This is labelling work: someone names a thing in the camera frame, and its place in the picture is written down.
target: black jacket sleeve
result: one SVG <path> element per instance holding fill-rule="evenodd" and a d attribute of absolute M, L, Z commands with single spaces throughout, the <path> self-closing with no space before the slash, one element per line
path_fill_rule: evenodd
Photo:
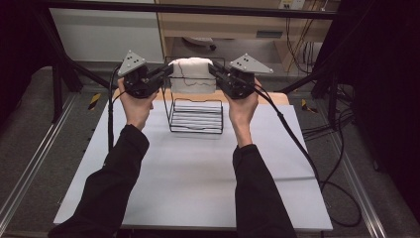
<path fill-rule="evenodd" d="M 256 145 L 234 152 L 237 231 L 240 238 L 296 237 L 275 182 Z"/>
<path fill-rule="evenodd" d="M 87 178 L 74 214 L 51 230 L 49 237 L 113 237 L 123 222 L 148 148 L 146 136 L 136 127 L 126 126 L 102 169 Z"/>

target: white cloth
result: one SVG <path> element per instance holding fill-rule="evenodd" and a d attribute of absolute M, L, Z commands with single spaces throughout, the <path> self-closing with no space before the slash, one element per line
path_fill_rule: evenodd
<path fill-rule="evenodd" d="M 216 78 L 210 74 L 208 63 L 213 64 L 210 59 L 189 58 L 176 59 L 171 74 L 171 90 L 178 93 L 209 94 L 216 90 Z"/>

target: wall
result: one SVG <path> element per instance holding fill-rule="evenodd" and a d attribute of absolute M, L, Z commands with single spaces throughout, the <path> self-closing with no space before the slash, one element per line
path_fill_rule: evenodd
<path fill-rule="evenodd" d="M 102 0 L 154 3 L 154 0 Z M 132 50 L 163 62 L 155 13 L 51 9 L 67 54 L 80 61 L 121 61 Z"/>

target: human hand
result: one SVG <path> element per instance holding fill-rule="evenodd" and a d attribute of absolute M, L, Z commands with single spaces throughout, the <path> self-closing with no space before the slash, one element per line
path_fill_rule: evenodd
<path fill-rule="evenodd" d="M 118 79 L 118 88 L 120 89 L 120 93 L 125 92 L 124 78 Z M 128 93 L 122 93 L 120 99 L 123 103 L 124 112 L 126 113 L 127 125 L 133 125 L 142 131 L 151 109 L 154 109 L 153 101 L 157 95 L 158 92 L 155 92 L 148 98 L 140 99 Z"/>
<path fill-rule="evenodd" d="M 255 84 L 261 85 L 257 79 L 255 79 Z M 244 99 L 232 99 L 226 94 L 225 97 L 229 102 L 229 118 L 234 127 L 238 146 L 242 148 L 252 144 L 250 124 L 259 105 L 259 95 L 253 92 Z"/>

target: white tabletop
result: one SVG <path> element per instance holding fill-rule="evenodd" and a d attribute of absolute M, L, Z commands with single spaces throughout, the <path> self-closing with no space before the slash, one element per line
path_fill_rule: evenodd
<path fill-rule="evenodd" d="M 123 221 L 126 228 L 234 229 L 236 139 L 224 107 L 224 132 L 171 133 L 162 101 L 154 102 L 145 135 L 151 146 L 143 160 Z M 304 145 L 293 106 L 278 106 Z M 107 155 L 104 110 L 54 223 L 69 218 L 80 200 L 86 178 L 102 167 Z M 125 125 L 120 100 L 114 106 L 114 135 Z M 252 123 L 253 141 L 270 170 L 296 230 L 332 230 L 322 195 L 305 157 L 283 129 L 269 105 L 260 105 Z"/>

